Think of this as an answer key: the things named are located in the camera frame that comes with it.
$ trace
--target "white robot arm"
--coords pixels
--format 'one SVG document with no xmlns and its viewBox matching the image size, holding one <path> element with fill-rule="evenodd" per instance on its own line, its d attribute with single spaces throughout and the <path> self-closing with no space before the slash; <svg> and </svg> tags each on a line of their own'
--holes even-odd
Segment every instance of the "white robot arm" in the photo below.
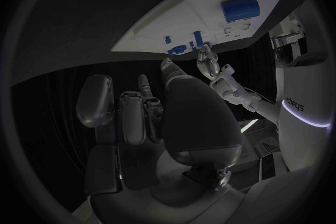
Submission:
<svg viewBox="0 0 336 224">
<path fill-rule="evenodd" d="M 254 92 L 247 92 L 232 77 L 235 70 L 229 64 L 226 64 L 219 72 L 217 55 L 210 50 L 207 44 L 205 44 L 204 47 L 205 48 L 199 52 L 197 67 L 202 74 L 211 80 L 210 87 L 224 100 L 234 105 L 241 104 L 247 110 L 259 113 L 278 126 L 280 108 L 275 104 L 262 100 L 262 97 Z"/>
</svg>

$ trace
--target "cable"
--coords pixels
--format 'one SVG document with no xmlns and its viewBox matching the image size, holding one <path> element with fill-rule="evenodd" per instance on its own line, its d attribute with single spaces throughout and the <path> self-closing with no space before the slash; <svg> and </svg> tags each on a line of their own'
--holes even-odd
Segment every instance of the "cable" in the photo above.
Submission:
<svg viewBox="0 0 336 224">
<path fill-rule="evenodd" d="M 271 104 L 275 105 L 275 103 L 274 103 L 274 102 L 272 102 L 272 101 L 268 100 L 268 99 L 267 99 L 265 96 L 263 96 L 263 95 L 261 95 L 261 94 L 257 93 L 256 91 L 254 91 L 254 90 L 251 90 L 250 88 L 246 88 L 246 87 L 244 87 L 244 86 L 243 86 L 243 88 L 244 88 L 244 89 L 246 89 L 246 90 L 252 91 L 252 92 L 254 92 L 255 94 L 258 94 L 260 97 L 264 98 L 265 100 L 269 101 Z"/>
</svg>

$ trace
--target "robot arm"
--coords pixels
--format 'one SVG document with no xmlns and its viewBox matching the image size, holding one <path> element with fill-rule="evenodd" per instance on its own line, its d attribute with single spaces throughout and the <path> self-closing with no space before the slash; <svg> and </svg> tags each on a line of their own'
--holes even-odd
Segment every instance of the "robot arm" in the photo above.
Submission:
<svg viewBox="0 0 336 224">
<path fill-rule="evenodd" d="M 211 52 L 207 44 L 205 44 L 204 47 L 205 49 L 199 52 L 197 67 L 202 74 L 211 80 L 210 87 L 214 89 L 224 100 L 234 105 L 241 104 L 247 110 L 259 113 L 278 126 L 280 108 L 262 100 L 262 98 L 256 93 L 247 92 L 232 77 L 235 70 L 229 64 L 225 65 L 221 71 L 216 74 L 213 70 L 216 70 L 218 66 L 217 55 Z M 215 55 L 216 61 L 214 62 L 210 59 L 208 60 L 207 55 L 204 56 L 204 51 L 211 57 Z"/>
</svg>

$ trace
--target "white panel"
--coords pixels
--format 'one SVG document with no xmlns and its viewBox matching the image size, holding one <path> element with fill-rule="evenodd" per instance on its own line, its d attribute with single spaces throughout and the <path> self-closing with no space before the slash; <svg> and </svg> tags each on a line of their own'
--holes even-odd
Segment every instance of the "white panel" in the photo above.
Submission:
<svg viewBox="0 0 336 224">
<path fill-rule="evenodd" d="M 187 53 L 192 50 L 189 42 L 196 46 L 195 31 L 201 31 L 203 41 L 211 45 L 249 38 L 279 0 L 257 0 L 260 16 L 229 24 L 221 8 L 221 3 L 228 1 L 232 0 L 165 0 L 132 26 L 111 51 L 167 53 L 175 46 L 186 45 Z"/>
</svg>

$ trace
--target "purple light strip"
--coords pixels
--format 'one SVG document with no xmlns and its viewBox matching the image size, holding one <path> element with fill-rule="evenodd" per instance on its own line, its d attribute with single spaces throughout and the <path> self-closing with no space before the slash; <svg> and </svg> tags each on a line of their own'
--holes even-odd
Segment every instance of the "purple light strip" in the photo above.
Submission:
<svg viewBox="0 0 336 224">
<path fill-rule="evenodd" d="M 306 120 L 306 119 L 300 117 L 299 115 L 295 114 L 293 111 L 291 111 L 291 110 L 287 107 L 287 105 L 284 103 L 284 100 L 282 101 L 282 105 L 283 105 L 283 107 L 284 107 L 289 113 L 291 113 L 294 117 L 298 118 L 299 120 L 302 120 L 302 121 L 305 122 L 305 123 L 308 123 L 308 124 L 310 124 L 310 125 L 312 125 L 312 126 L 320 127 L 320 128 L 326 128 L 326 127 L 329 127 L 329 126 L 330 126 L 330 123 L 328 123 L 328 124 L 318 124 L 318 123 L 310 122 L 310 121 L 308 121 L 308 120 Z"/>
</svg>

